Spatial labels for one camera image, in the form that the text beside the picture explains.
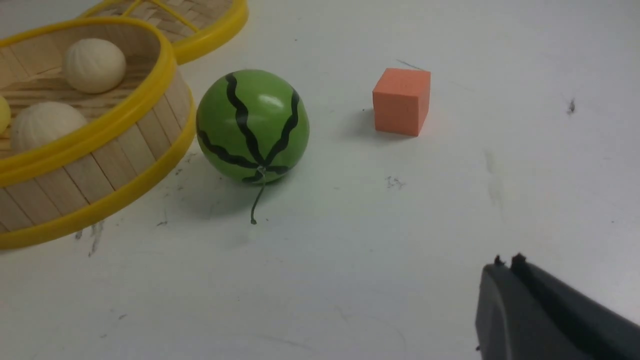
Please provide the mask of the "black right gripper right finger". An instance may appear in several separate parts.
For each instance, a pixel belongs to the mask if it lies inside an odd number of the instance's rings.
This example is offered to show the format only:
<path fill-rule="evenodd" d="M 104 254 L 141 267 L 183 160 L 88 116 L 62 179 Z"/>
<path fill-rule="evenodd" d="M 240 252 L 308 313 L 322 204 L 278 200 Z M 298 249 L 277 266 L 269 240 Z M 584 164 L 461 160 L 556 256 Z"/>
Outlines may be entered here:
<path fill-rule="evenodd" d="M 513 256 L 510 271 L 551 323 L 592 360 L 637 360 L 639 326 L 528 262 Z"/>

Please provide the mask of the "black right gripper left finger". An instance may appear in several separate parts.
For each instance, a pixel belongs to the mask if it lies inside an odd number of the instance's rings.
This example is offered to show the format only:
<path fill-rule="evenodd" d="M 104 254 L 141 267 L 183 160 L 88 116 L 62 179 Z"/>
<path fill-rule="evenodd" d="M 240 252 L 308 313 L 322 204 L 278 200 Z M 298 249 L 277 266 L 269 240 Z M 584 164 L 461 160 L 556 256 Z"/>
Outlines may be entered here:
<path fill-rule="evenodd" d="M 592 360 L 551 322 L 497 255 L 482 269 L 475 330 L 483 360 Z"/>

